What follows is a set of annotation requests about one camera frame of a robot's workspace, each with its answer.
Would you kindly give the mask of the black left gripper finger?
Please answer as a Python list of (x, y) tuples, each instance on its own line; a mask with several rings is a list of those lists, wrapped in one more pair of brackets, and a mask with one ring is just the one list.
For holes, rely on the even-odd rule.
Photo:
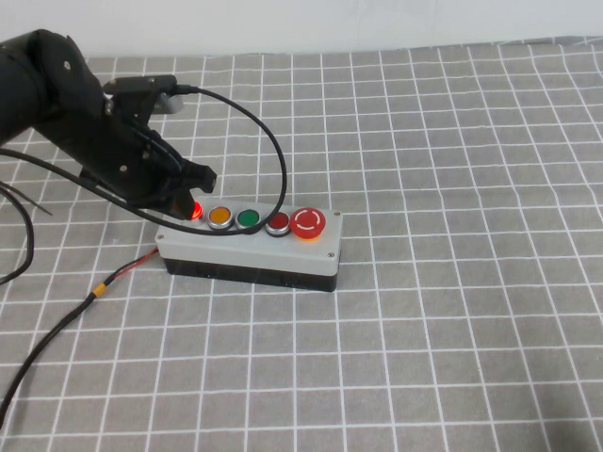
[(183, 162), (181, 170), (181, 190), (190, 192), (199, 189), (203, 193), (212, 193), (217, 182), (217, 173), (207, 165), (188, 160)]
[(196, 200), (188, 188), (179, 188), (171, 196), (171, 216), (177, 219), (192, 219)]

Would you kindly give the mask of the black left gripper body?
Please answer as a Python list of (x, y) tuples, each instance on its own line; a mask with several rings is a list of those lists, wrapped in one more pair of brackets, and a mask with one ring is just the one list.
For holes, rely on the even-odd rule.
[(184, 159), (157, 132), (117, 116), (68, 113), (55, 120), (55, 144), (130, 205), (171, 216)]

